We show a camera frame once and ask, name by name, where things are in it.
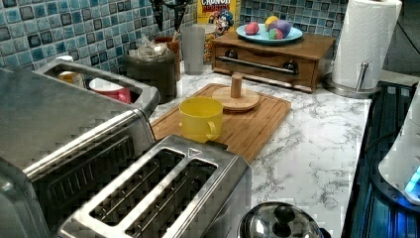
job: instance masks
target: stove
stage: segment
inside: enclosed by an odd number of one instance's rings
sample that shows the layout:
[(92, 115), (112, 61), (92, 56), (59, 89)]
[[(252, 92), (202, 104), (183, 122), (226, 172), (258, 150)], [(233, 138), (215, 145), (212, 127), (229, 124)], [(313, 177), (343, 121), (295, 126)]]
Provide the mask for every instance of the stove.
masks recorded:
[(378, 86), (381, 91), (369, 109), (342, 237), (420, 237), (420, 205), (379, 171), (402, 133), (417, 85), (380, 81)]

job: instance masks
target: stainless steel pot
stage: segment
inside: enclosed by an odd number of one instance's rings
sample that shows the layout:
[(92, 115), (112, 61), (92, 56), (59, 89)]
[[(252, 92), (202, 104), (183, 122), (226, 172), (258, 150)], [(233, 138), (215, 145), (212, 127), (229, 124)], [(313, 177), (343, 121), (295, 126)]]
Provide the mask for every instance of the stainless steel pot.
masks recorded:
[(238, 227), (238, 238), (331, 238), (303, 210), (283, 202), (265, 202), (250, 210)]

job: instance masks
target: electrical cord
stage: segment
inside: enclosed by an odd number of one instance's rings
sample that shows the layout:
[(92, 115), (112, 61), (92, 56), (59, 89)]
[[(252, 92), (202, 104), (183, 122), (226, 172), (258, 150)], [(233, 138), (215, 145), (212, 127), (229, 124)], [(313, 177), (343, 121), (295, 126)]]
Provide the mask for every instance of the electrical cord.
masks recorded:
[(408, 42), (410, 43), (411, 47), (414, 48), (414, 50), (416, 51), (416, 53), (418, 55), (420, 55), (420, 51), (417, 49), (416, 45), (414, 45), (414, 43), (411, 41), (410, 37), (408, 36), (407, 32), (405, 32), (404, 28), (401, 26), (401, 24), (399, 23), (399, 21), (396, 21), (396, 24), (398, 25), (398, 27), (401, 29), (402, 34), (404, 34), (405, 38), (407, 38)]

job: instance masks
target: paper towel roll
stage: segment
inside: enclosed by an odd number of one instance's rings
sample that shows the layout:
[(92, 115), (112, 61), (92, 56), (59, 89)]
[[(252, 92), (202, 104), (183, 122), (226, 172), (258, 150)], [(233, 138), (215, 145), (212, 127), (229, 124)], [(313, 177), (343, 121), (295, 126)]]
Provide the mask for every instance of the paper towel roll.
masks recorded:
[(334, 82), (356, 88), (366, 61), (362, 89), (376, 87), (400, 10), (398, 0), (349, 1), (334, 61)]

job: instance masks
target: blue plate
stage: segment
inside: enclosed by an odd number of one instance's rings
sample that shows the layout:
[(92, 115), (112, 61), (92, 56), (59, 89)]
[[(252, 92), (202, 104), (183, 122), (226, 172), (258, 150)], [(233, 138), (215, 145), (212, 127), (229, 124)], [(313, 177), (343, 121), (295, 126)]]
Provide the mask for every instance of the blue plate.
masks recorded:
[(260, 30), (253, 36), (247, 35), (245, 33), (245, 27), (246, 25), (237, 28), (238, 35), (253, 42), (270, 44), (270, 45), (291, 42), (291, 41), (301, 38), (303, 35), (300, 30), (296, 28), (291, 28), (290, 33), (287, 35), (287, 37), (281, 40), (270, 40), (268, 38), (268, 31), (265, 29), (265, 24), (259, 24)]

